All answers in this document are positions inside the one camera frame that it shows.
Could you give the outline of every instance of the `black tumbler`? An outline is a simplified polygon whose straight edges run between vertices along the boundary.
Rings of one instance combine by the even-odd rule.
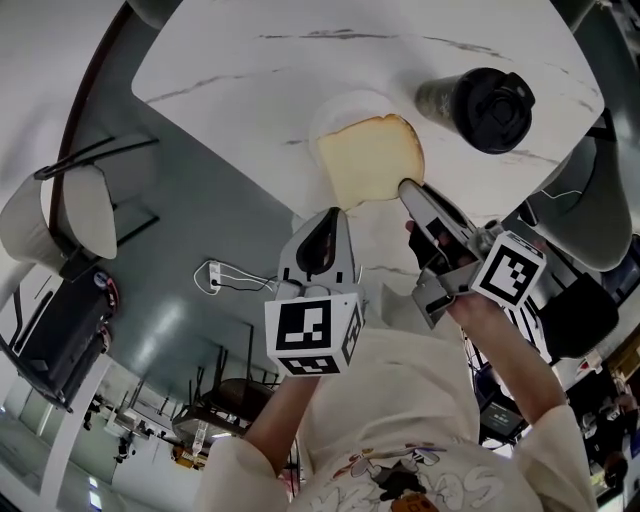
[[[522,78],[492,68],[425,82],[416,93],[423,116],[490,155],[507,153],[524,139],[535,102]]]

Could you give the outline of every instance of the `sleeve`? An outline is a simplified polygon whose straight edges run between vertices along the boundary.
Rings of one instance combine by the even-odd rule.
[[[544,510],[598,509],[582,434],[568,405],[540,418],[516,446],[513,460]]]
[[[285,486],[258,449],[235,437],[214,443],[200,480],[194,511],[284,512],[288,505]]]

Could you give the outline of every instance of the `bread slice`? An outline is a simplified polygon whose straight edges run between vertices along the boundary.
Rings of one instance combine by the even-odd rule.
[[[318,139],[338,206],[398,197],[405,178],[422,184],[424,155],[413,127],[402,117],[373,117]]]

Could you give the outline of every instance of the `floor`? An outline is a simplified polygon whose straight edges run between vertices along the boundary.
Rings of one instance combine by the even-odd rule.
[[[74,147],[107,135],[126,142],[160,139],[152,148],[99,164],[118,204],[119,237],[151,213],[160,217],[101,265],[114,277],[122,301],[111,324],[110,355],[157,392],[186,401],[198,366],[210,368],[205,383],[213,378],[220,346],[230,357],[246,359],[250,325],[256,328],[254,366],[272,369],[262,332],[270,292],[224,288],[209,297],[192,276],[209,258],[273,276],[291,235],[291,213],[133,96],[131,80],[156,35],[136,16],[127,22],[88,99]],[[206,286],[205,274],[200,282]]]

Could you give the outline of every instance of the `white chair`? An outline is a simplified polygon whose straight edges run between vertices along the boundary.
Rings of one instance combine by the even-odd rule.
[[[599,272],[620,264],[632,236],[611,113],[605,109],[602,118],[606,128],[594,127],[587,132],[595,141],[596,156],[578,202],[563,214],[548,219],[539,218],[529,201],[518,209],[520,220],[569,256]]]
[[[120,240],[104,174],[94,162],[157,143],[157,139],[116,148],[76,160],[112,142],[109,137],[29,176],[0,212],[0,242],[13,259],[37,263],[75,280],[100,258],[113,259],[117,248],[159,218],[155,215]],[[40,193],[44,180],[63,178],[61,201],[68,232],[52,232],[42,212]]]

